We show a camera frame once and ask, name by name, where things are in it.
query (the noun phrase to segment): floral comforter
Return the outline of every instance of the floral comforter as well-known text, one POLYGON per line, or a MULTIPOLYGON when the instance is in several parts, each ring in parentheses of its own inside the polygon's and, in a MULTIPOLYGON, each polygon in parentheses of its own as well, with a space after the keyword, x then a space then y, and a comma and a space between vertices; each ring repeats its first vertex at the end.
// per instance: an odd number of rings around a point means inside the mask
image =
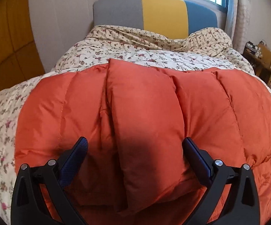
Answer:
POLYGON ((109 58, 181 71, 237 68, 256 77, 251 65, 232 49, 230 38, 221 29, 206 28, 187 39, 170 40, 140 29, 96 26, 85 40, 76 43, 57 62, 50 73, 0 92, 0 216, 7 224, 10 224, 11 197, 16 180, 16 127, 25 100, 41 79, 104 64, 109 58))

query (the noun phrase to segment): orange puffer jacket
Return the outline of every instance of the orange puffer jacket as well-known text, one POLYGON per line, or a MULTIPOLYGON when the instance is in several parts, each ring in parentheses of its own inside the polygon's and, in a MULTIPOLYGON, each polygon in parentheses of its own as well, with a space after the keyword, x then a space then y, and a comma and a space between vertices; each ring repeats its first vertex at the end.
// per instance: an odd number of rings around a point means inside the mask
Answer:
POLYGON ((111 59, 45 78, 19 116, 16 171, 58 158, 80 136, 88 155, 66 191, 90 225, 182 224, 205 192, 184 160, 185 137, 228 166, 248 163, 261 224, 271 217, 271 95, 243 71, 181 72, 111 59))

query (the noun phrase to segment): curtain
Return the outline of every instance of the curtain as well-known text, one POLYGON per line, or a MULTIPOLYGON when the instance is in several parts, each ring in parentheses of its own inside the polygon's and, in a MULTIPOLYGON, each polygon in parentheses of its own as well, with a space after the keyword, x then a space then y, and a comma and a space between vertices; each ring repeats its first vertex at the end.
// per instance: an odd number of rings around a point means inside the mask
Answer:
POLYGON ((251 0, 229 0, 225 32, 233 42, 233 48, 243 53, 248 41, 251 0))

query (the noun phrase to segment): black clamp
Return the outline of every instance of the black clamp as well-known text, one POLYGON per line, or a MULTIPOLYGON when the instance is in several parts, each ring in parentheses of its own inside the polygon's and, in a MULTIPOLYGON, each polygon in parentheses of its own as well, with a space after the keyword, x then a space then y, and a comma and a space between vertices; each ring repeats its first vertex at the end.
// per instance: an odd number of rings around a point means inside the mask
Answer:
MULTIPOLYGON (((259 225, 260 211, 254 176, 249 165, 241 168, 226 166, 213 160, 207 151, 200 150, 188 137, 182 148, 201 185, 207 190, 183 225, 205 225, 211 217, 226 184, 231 189, 220 217, 210 225, 259 225)), ((21 165, 12 198, 12 225, 87 225, 74 209, 64 187, 71 184, 88 150, 87 139, 80 137, 71 150, 58 160, 30 168, 21 165), (45 184, 50 198, 63 223, 54 220, 44 201, 40 184, 45 184)))

